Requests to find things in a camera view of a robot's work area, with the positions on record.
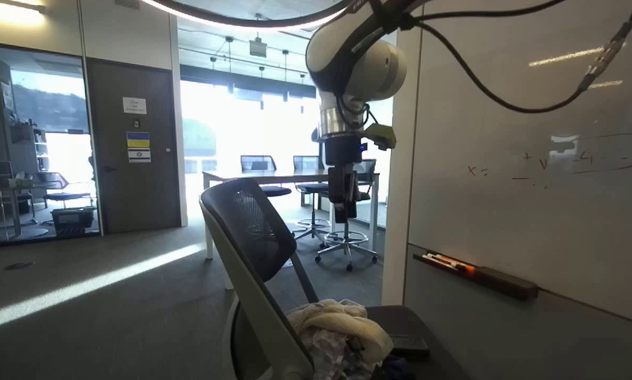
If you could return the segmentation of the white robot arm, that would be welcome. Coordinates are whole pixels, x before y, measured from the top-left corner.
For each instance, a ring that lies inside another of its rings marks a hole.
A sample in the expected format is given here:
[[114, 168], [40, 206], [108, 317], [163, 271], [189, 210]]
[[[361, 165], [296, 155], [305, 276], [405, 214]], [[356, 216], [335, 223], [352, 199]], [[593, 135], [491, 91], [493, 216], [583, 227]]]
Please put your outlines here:
[[352, 0], [337, 17], [323, 23], [306, 45], [306, 70], [319, 89], [319, 138], [327, 170], [327, 199], [333, 217], [356, 216], [356, 175], [361, 140], [381, 151], [393, 148], [390, 127], [368, 124], [368, 104], [393, 97], [405, 81], [404, 54], [384, 37], [407, 26], [425, 0]]

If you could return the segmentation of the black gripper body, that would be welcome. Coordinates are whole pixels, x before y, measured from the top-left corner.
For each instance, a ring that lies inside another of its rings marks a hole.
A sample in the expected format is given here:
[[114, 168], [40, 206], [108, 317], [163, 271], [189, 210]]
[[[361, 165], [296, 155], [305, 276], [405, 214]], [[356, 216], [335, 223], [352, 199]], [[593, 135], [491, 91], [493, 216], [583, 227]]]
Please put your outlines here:
[[361, 160], [361, 140], [356, 135], [327, 135], [326, 163], [329, 168], [345, 168]]

